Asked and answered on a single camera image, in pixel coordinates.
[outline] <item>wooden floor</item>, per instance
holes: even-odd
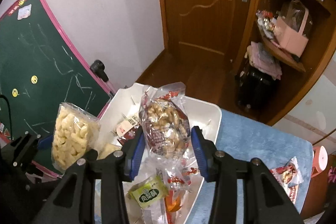
[[[255,113],[247,112],[236,105],[238,84],[235,77],[222,68],[211,68],[176,60],[171,54],[161,54],[137,80],[154,87],[183,82],[186,95],[214,103],[230,112],[257,120]]]

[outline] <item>door frame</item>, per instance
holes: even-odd
[[[241,62],[246,53],[246,48],[249,44],[250,34],[253,28],[253,22],[255,20],[255,13],[257,11],[257,7],[259,4],[259,0],[250,0],[250,6],[246,18],[243,38],[241,40],[239,50],[236,56],[236,59],[233,63],[232,71],[234,74],[238,73]],[[161,18],[162,18],[162,30],[163,30],[163,43],[166,50],[169,50],[168,47],[168,27],[167,27],[167,17],[166,17],[166,5],[165,0],[160,0],[160,9],[161,9]]]

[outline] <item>pink stool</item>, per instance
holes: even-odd
[[[321,173],[323,170],[325,170],[328,164],[328,153],[324,148],[324,146],[313,147],[313,151],[314,151],[314,158],[313,158],[313,168],[311,171],[312,178]]]

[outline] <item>table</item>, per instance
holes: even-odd
[[[258,157],[269,169],[283,166],[296,156],[303,183],[299,185],[295,207],[301,212],[312,168],[313,150],[310,142],[222,109],[216,147],[239,160],[250,161]],[[215,183],[203,183],[186,224],[208,223],[214,189]],[[241,224],[244,220],[242,180],[238,180],[237,192],[236,223]]]

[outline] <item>snack wrapper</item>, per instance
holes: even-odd
[[[94,148],[100,130],[99,119],[83,109],[61,103],[55,123],[51,158],[61,172]]]
[[[135,134],[139,127],[139,114],[135,113],[117,124],[115,130],[113,131],[113,134],[118,137],[118,142],[121,145],[124,145],[127,140],[131,140],[135,137]]]
[[[295,204],[299,184],[303,182],[296,157],[291,158],[285,166],[274,168],[270,171],[283,187],[293,204]]]
[[[148,157],[157,169],[165,171],[164,182],[172,189],[188,186],[184,155],[188,159],[193,155],[188,150],[190,126],[183,107],[184,94],[181,82],[162,86],[156,92],[145,86],[139,110]]]
[[[128,193],[142,209],[145,209],[168,195],[168,190],[159,176],[151,176],[145,181],[132,186]]]

